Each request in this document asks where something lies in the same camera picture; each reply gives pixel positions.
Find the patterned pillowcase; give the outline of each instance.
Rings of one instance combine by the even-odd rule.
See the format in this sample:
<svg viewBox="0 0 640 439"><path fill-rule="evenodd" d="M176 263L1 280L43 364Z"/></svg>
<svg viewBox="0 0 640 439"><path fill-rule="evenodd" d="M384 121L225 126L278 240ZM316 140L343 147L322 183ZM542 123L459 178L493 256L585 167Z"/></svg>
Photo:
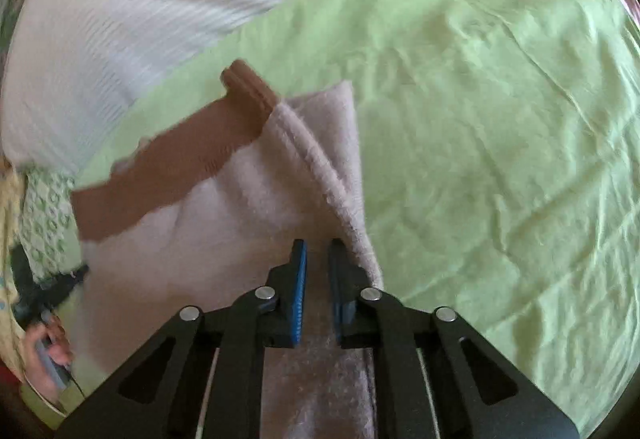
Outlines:
<svg viewBox="0 0 640 439"><path fill-rule="evenodd" d="M63 269L73 187L74 179L60 173L33 168L27 174L20 241L36 281Z"/></svg>

